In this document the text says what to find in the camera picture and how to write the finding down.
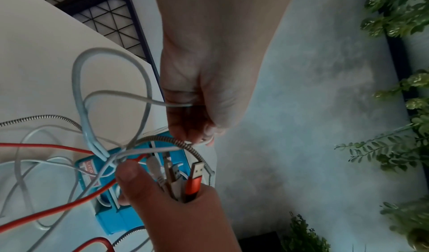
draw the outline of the gray floor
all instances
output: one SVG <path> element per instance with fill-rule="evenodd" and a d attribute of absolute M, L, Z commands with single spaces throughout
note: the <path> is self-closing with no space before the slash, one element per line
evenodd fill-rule
<path fill-rule="evenodd" d="M 133 0 L 156 63 L 155 0 Z M 384 38 L 359 30 L 365 0 L 293 0 L 265 58 L 242 123 L 216 140 L 216 188 L 238 237 L 288 227 L 302 214 L 333 252 L 410 250 L 379 214 L 383 201 L 427 193 L 421 168 L 385 174 L 350 164 L 337 143 L 407 123 L 403 102 L 372 93 L 396 82 Z"/>

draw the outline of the fingernail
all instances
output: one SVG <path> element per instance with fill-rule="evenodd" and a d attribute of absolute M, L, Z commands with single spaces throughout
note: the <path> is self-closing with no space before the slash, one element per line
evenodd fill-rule
<path fill-rule="evenodd" d="M 212 136 L 215 134 L 216 128 L 210 125 L 207 125 L 206 128 L 204 129 L 204 134 L 206 136 Z"/>
<path fill-rule="evenodd" d="M 127 160 L 118 165 L 115 176 L 123 182 L 131 182 L 138 176 L 140 170 L 142 170 L 140 164 Z"/>

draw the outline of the black metal frame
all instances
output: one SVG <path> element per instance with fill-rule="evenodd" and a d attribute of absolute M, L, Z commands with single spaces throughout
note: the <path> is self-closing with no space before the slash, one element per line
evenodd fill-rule
<path fill-rule="evenodd" d="M 73 16 L 76 15 L 86 9 L 89 9 L 93 6 L 96 6 L 98 4 L 101 4 L 107 0 L 64 0 L 60 3 L 57 3 L 55 7 L 62 10 L 66 14 Z M 128 11 L 130 12 L 131 20 L 133 21 L 133 24 L 135 26 L 135 30 L 137 32 L 137 36 L 140 40 L 140 43 L 142 45 L 143 53 L 146 56 L 146 61 L 152 66 L 156 81 L 158 82 L 158 85 L 160 84 L 160 75 L 158 73 L 158 70 L 156 68 L 155 62 L 153 60 L 151 51 L 149 49 L 149 45 L 147 44 L 146 37 L 144 36 L 140 21 L 137 18 L 137 14 L 135 12 L 134 5 L 131 0 L 124 0 L 126 2 Z"/>
<path fill-rule="evenodd" d="M 387 43 L 389 45 L 390 54 L 392 55 L 393 64 L 399 80 L 408 78 L 412 75 L 412 68 L 408 58 L 407 49 L 401 38 L 392 38 L 386 34 Z M 417 89 L 412 88 L 410 91 L 403 92 L 404 100 L 419 97 Z M 412 117 L 415 115 L 415 110 L 408 110 L 408 115 Z M 429 188 L 429 167 L 423 164 L 425 172 L 426 183 Z"/>

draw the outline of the red and white label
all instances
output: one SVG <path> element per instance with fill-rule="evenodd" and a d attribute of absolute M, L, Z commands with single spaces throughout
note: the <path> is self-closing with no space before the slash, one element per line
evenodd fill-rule
<path fill-rule="evenodd" d="M 88 160 L 88 161 L 86 161 L 86 162 L 82 162 L 82 163 L 80 163 L 79 167 L 80 167 L 81 169 L 85 170 L 85 171 L 88 171 L 89 173 L 92 173 L 92 174 L 97 174 L 97 173 L 98 173 L 97 169 L 95 168 L 95 165 L 94 165 L 94 161 L 93 161 L 93 160 Z M 82 178 L 83 178 L 83 180 L 84 180 L 85 186 L 88 186 L 88 185 L 89 185 L 89 183 L 90 183 L 90 182 L 91 182 L 95 177 L 94 177 L 94 176 L 87 175 L 87 174 L 82 174 Z M 94 186 L 93 186 L 93 187 L 100 187 L 100 186 L 101 186 L 101 183 L 100 183 L 100 181 L 98 180 L 98 181 L 94 184 Z"/>

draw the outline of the white table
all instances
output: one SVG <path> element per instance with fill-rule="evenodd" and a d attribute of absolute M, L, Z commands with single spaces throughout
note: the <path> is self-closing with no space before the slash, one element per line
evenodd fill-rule
<path fill-rule="evenodd" d="M 37 115 L 59 114 L 79 122 L 72 96 L 71 68 L 75 58 L 92 47 L 111 47 L 126 51 L 92 29 L 76 21 L 43 0 L 0 0 L 0 122 Z M 152 83 L 153 98 L 162 100 L 151 66 L 140 61 Z M 145 95 L 144 80 L 135 67 L 119 58 L 104 56 L 89 60 L 82 70 L 82 93 L 112 89 Z M 141 121 L 145 104 L 120 98 L 101 98 L 94 103 L 90 120 L 94 132 L 123 143 L 132 138 Z M 0 130 L 0 142 L 19 142 L 29 130 L 44 124 L 69 128 L 60 120 L 40 120 L 13 125 Z M 167 125 L 165 108 L 152 106 L 145 131 Z M 30 143 L 59 143 L 86 148 L 80 135 L 51 129 L 39 133 Z M 200 148 L 210 166 L 216 169 L 213 149 Z M 15 149 L 0 149 L 0 161 L 12 160 Z M 23 158 L 48 158 L 65 155 L 77 160 L 85 155 L 67 151 L 23 150 Z M 41 165 L 26 178 L 36 211 L 64 204 L 74 182 L 73 170 Z M 13 165 L 0 167 L 0 206 L 15 183 Z M 0 224 L 27 215 L 18 189 Z M 53 223 L 59 215 L 43 220 Z M 1 251 L 26 251 L 43 231 L 32 224 L 0 235 Z M 129 251 L 145 239 L 138 233 L 121 244 L 119 251 Z M 70 212 L 55 232 L 40 246 L 39 251 L 70 251 L 84 241 L 104 236 L 94 217 L 94 210 L 86 204 Z M 114 240 L 119 235 L 110 236 Z M 142 251 L 150 251 L 151 244 Z M 94 245 L 85 251 L 104 251 Z"/>

